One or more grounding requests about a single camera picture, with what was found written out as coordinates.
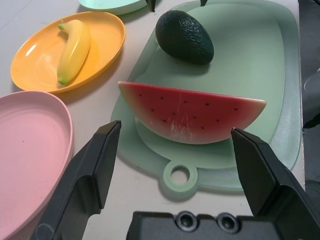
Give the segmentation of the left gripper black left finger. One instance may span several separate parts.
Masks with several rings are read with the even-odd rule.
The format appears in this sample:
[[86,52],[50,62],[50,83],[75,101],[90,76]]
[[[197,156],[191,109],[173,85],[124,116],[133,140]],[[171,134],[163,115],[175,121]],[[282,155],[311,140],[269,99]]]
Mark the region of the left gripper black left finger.
[[101,126],[71,159],[31,239],[83,238],[89,218],[105,207],[121,126],[119,120]]

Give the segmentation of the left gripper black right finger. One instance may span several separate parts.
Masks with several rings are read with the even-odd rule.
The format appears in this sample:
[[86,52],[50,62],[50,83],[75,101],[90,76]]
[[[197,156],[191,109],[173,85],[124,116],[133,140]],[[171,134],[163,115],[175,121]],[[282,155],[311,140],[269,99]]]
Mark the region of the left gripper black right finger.
[[320,212],[268,143],[231,131],[238,177],[252,214],[270,220],[283,240],[318,240]]

